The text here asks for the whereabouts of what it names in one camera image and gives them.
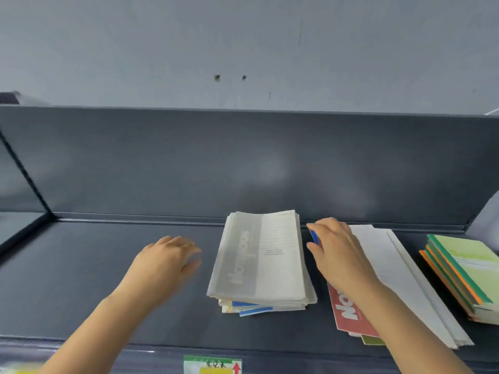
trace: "blue strip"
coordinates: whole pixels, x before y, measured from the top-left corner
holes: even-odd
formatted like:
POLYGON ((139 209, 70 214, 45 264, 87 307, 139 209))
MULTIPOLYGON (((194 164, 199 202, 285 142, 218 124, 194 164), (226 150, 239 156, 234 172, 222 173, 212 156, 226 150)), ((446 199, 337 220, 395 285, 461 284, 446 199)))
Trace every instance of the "blue strip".
POLYGON ((240 311, 239 312, 239 316, 247 316, 247 315, 252 315, 252 314, 260 314, 262 312, 272 311, 273 309, 274 309, 273 307, 260 307, 260 308, 255 308, 253 310, 240 311))
POLYGON ((258 304, 232 301, 232 307, 246 307, 246 306, 258 306, 258 304))
POLYGON ((310 235, 312 235, 313 242, 315 244, 319 244, 319 238, 317 237, 317 234, 312 230, 309 230, 309 231, 310 231, 310 235))

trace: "stack of paper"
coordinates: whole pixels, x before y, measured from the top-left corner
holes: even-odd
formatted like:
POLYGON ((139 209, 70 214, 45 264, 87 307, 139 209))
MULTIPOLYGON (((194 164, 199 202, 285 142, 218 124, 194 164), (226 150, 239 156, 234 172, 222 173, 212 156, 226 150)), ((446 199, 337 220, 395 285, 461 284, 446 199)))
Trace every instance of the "stack of paper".
MULTIPOLYGON (((453 349, 473 345, 392 230, 371 225, 351 225, 350 228, 380 281, 392 289, 440 340, 453 349)), ((353 336, 364 335, 365 343, 382 344, 371 339, 379 335, 352 301, 334 289, 330 290, 330 296, 338 329, 353 336), (346 319, 350 326, 345 327, 346 319), (351 327, 352 321, 356 322, 356 329, 351 327)))
POLYGON ((499 257, 476 240, 428 235, 420 252, 471 320, 499 325, 499 257))
POLYGON ((207 295, 219 300, 222 312, 240 316, 304 310, 316 303, 298 214, 230 214, 207 295))

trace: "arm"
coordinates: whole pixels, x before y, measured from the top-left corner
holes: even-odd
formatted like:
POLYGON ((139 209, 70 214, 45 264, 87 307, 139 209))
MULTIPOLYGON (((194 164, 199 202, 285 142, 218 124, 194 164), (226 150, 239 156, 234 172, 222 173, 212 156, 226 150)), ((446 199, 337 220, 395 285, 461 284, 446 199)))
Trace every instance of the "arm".
POLYGON ((184 237, 166 236, 149 244, 127 274, 38 374, 106 374, 146 315, 189 279, 200 260, 185 265, 201 250, 184 237))
POLYGON ((403 374, 472 374, 471 370, 376 276, 358 239, 333 218, 307 227, 322 248, 308 243, 326 280, 344 292, 376 328, 403 374))

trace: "red arrow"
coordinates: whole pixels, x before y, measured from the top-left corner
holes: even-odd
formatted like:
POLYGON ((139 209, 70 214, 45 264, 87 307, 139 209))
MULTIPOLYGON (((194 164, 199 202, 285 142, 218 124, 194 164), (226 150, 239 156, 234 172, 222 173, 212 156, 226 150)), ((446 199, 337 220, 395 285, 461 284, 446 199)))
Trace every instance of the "red arrow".
POLYGON ((232 368, 232 370, 235 371, 235 374, 239 374, 239 370, 241 370, 240 366, 238 363, 235 363, 234 367, 232 368))

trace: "yellow label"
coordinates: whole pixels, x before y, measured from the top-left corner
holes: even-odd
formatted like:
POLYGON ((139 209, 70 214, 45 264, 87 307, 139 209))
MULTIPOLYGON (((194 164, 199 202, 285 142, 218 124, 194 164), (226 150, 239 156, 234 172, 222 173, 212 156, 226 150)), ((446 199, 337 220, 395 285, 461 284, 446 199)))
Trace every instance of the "yellow label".
POLYGON ((199 374, 232 374, 231 368, 200 368, 199 374))

